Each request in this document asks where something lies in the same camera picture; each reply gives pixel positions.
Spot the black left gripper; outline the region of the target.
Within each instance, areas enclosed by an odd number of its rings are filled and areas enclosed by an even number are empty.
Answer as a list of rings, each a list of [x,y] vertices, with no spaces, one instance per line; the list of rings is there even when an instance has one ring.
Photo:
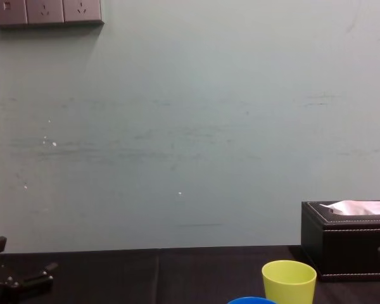
[[[0,236],[0,253],[5,250],[7,238]],[[5,283],[0,283],[0,303],[19,303],[20,293],[49,291],[53,287],[53,273],[58,263],[50,263],[42,270],[26,277],[9,275]]]

